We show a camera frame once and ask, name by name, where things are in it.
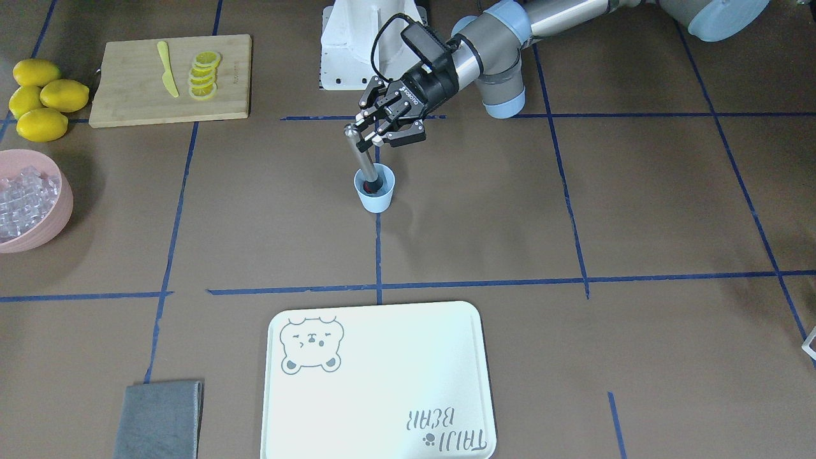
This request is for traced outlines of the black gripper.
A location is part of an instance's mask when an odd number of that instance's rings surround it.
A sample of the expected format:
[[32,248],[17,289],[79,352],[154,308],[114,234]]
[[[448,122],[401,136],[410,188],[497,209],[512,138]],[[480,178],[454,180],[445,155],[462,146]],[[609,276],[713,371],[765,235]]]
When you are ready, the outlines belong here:
[[[360,112],[356,114],[354,130],[362,136],[367,128],[374,130],[367,135],[367,147],[402,147],[426,140],[425,119],[460,91],[460,79],[451,56],[425,69],[416,64],[400,79],[388,84],[381,76],[373,76],[359,101]],[[398,114],[390,119],[386,103]]]

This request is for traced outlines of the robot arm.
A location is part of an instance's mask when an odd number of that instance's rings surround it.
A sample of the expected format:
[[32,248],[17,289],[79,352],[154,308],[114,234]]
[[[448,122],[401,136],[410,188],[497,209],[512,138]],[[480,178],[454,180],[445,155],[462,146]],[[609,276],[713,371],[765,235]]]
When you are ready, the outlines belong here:
[[427,26],[403,17],[403,43],[417,62],[399,78],[375,75],[360,99],[355,122],[345,127],[349,143],[364,153],[387,143],[422,142],[425,119],[476,84],[486,112],[496,119],[519,113],[525,104],[521,52],[545,38],[638,1],[500,1],[477,17],[461,18],[443,41]]

